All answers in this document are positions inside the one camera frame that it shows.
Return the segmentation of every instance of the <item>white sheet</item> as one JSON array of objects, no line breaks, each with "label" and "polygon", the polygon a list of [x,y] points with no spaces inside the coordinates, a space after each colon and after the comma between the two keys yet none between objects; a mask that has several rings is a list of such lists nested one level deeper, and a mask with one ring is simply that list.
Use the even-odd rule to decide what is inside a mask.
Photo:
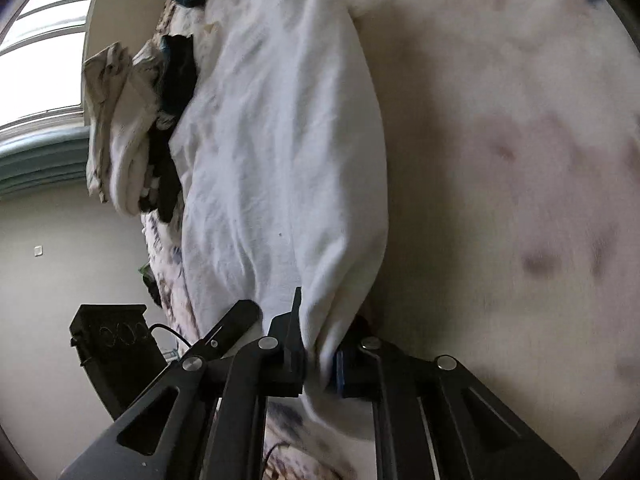
[{"label": "white sheet", "polygon": [[[247,298],[264,333],[301,285],[310,377],[323,383],[386,244],[382,121],[364,54],[340,0],[209,0],[205,21],[198,89],[170,141],[198,328]],[[323,415],[344,421],[338,412]]]},{"label": "white sheet", "polygon": [[640,57],[604,0],[348,0],[385,125],[379,334],[593,480],[640,416]]}]

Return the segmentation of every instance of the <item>black cable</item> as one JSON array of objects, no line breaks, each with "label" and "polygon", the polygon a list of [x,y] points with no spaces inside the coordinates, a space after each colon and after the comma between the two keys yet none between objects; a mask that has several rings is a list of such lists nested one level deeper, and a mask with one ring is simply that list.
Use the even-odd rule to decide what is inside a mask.
[{"label": "black cable", "polygon": [[171,328],[170,326],[167,325],[163,325],[162,323],[156,323],[155,325],[151,325],[149,327],[149,332],[151,332],[153,329],[155,328],[164,328],[165,330],[168,330],[169,332],[171,332],[173,335],[175,335],[180,341],[182,341],[185,345],[187,345],[189,348],[191,348],[191,345],[189,344],[189,342],[183,338],[180,334],[178,334],[173,328]]},{"label": "black cable", "polygon": [[275,449],[277,447],[280,447],[280,446],[289,447],[290,444],[289,444],[289,442],[279,442],[279,443],[274,444],[273,446],[271,446],[271,449],[267,451],[267,454],[264,456],[264,460],[262,461],[262,472],[260,473],[260,480],[262,480],[262,477],[264,476],[265,471],[267,471],[267,462],[269,461],[269,459],[271,457],[271,453],[273,453],[275,451]]}]

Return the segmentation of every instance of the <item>metal screw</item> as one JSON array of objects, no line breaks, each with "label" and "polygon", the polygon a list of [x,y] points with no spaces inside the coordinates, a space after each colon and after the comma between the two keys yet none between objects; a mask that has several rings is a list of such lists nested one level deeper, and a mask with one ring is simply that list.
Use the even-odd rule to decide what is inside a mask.
[{"label": "metal screw", "polygon": [[456,366],[458,366],[458,361],[456,361],[450,355],[441,355],[436,359],[436,364],[438,365],[438,368],[440,370],[446,370],[447,372],[450,372],[456,369]]},{"label": "metal screw", "polygon": [[360,342],[360,345],[365,350],[380,350],[380,347],[382,346],[380,339],[377,337],[366,337]]},{"label": "metal screw", "polygon": [[271,336],[263,337],[258,341],[258,346],[263,350],[273,350],[278,346],[278,340]]},{"label": "metal screw", "polygon": [[188,372],[197,372],[202,366],[202,359],[197,356],[187,357],[182,361],[182,368]]}]

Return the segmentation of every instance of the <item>bedsheet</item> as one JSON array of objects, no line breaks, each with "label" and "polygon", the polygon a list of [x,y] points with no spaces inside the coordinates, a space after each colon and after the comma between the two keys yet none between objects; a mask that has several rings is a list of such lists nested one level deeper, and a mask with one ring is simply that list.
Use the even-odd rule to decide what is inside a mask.
[{"label": "bedsheet", "polygon": [[385,125],[379,332],[599,478],[640,416],[638,52],[605,0],[345,1]]},{"label": "bedsheet", "polygon": [[[154,38],[159,40],[167,33],[193,34],[196,64],[202,72],[203,67],[205,70],[207,67],[207,39],[212,32],[212,27],[205,25],[203,9],[187,9],[167,0]],[[154,212],[143,215],[142,221],[152,268],[156,276],[161,277],[159,290],[168,322],[193,342],[199,338],[199,330],[182,266],[183,206],[182,201],[178,202],[171,226],[161,224]],[[265,478],[269,480],[355,480],[371,476],[362,468],[357,472],[358,465],[352,465],[348,453],[343,451],[345,447],[353,449],[361,444],[311,421],[299,399],[274,399],[268,403],[264,454],[272,447],[265,471]],[[367,467],[373,467],[371,460],[365,469]]]}]

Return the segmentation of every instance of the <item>wall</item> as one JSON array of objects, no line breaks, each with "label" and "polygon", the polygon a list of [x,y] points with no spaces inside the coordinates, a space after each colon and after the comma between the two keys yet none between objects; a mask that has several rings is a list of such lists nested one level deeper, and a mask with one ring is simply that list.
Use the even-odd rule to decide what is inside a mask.
[{"label": "wall", "polygon": [[144,303],[149,324],[166,322],[136,270],[141,229],[84,184],[0,202],[0,425],[39,480],[57,478],[110,423],[69,346],[78,306]]},{"label": "wall", "polygon": [[166,0],[95,0],[86,40],[87,57],[115,41],[135,54],[156,30]]}]

